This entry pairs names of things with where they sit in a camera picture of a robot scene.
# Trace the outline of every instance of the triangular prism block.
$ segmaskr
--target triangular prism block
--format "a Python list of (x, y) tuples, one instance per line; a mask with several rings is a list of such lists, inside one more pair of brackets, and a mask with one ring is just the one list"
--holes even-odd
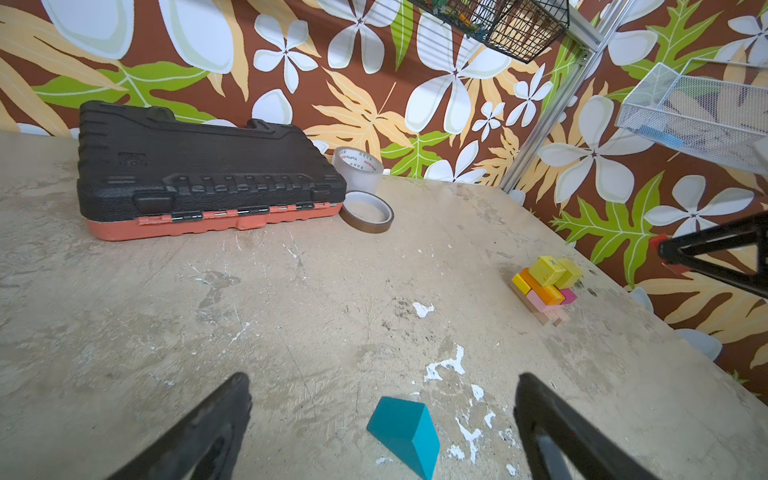
[(440, 440), (427, 406), (419, 402), (382, 397), (368, 431), (424, 480), (432, 480)]

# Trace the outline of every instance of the toolbox latch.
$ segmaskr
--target toolbox latch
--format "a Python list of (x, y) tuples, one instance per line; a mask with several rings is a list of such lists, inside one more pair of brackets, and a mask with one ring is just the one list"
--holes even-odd
[(203, 219), (203, 212), (199, 210), (193, 212), (174, 212), (170, 217), (174, 223), (198, 222)]
[(327, 202), (330, 199), (331, 186), (328, 184), (316, 184), (310, 188), (310, 198), (315, 202)]

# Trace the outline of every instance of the toy block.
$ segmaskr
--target toy block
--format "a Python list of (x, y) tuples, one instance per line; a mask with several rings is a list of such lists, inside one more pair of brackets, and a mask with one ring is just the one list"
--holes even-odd
[(528, 300), (530, 300), (531, 304), (536, 307), (536, 310), (542, 313), (546, 313), (552, 310), (556, 310), (559, 308), (562, 308), (559, 305), (547, 305), (544, 303), (544, 300), (542, 300), (538, 295), (536, 295), (536, 292), (531, 290), (525, 295)]
[(565, 312), (565, 310), (560, 309), (558, 312), (558, 318), (554, 321), (554, 326), (558, 326), (563, 322), (567, 322), (570, 320), (571, 317)]
[(576, 263), (573, 263), (567, 258), (561, 258), (558, 260), (560, 264), (565, 268), (565, 272), (563, 273), (563, 276), (561, 276), (558, 281), (554, 283), (554, 285), (560, 289), (563, 290), (564, 288), (571, 288), (574, 283), (579, 281), (582, 275), (584, 275), (581, 272), (581, 268), (578, 267)]
[(512, 277), (512, 283), (523, 292), (523, 295), (531, 291), (531, 286), (528, 285), (520, 274)]
[(554, 288), (552, 285), (542, 286), (536, 281), (534, 277), (528, 272), (528, 269), (524, 269), (520, 272), (520, 277), (531, 287), (531, 290), (536, 292), (536, 295), (547, 305), (560, 305), (565, 300), (565, 297), (560, 290)]
[(368, 422), (368, 431), (419, 477), (432, 480), (440, 440), (426, 405), (382, 397)]
[(528, 272), (539, 285), (554, 285), (565, 273), (565, 268), (552, 255), (542, 255), (531, 265)]
[(536, 317), (536, 320), (538, 320), (541, 325), (546, 325), (547, 323), (558, 319), (558, 315), (555, 311), (539, 312), (528, 297), (523, 295), (523, 292), (516, 288), (513, 288), (512, 290), (514, 290), (517, 296), (520, 297), (520, 300), (525, 304), (525, 308), (533, 313), (533, 316)]
[(565, 297), (565, 300), (563, 300), (563, 303), (561, 303), (561, 305), (571, 305), (578, 298), (576, 294), (573, 292), (573, 290), (571, 290), (570, 288), (561, 289), (560, 293), (562, 293), (563, 296)]

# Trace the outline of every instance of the white wire shelf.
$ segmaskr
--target white wire shelf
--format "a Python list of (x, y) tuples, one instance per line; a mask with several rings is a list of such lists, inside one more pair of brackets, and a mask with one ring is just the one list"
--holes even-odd
[[(693, 58), (726, 68), (765, 67)], [(752, 144), (768, 135), (768, 88), (680, 74), (656, 64), (624, 99), (616, 126), (694, 157), (767, 175)]]

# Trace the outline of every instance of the toolbox hinge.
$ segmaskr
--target toolbox hinge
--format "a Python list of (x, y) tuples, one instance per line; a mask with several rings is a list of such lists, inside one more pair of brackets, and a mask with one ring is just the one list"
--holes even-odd
[(174, 223), (180, 222), (199, 222), (203, 219), (203, 212), (195, 210), (191, 212), (173, 212), (170, 214), (170, 219)]

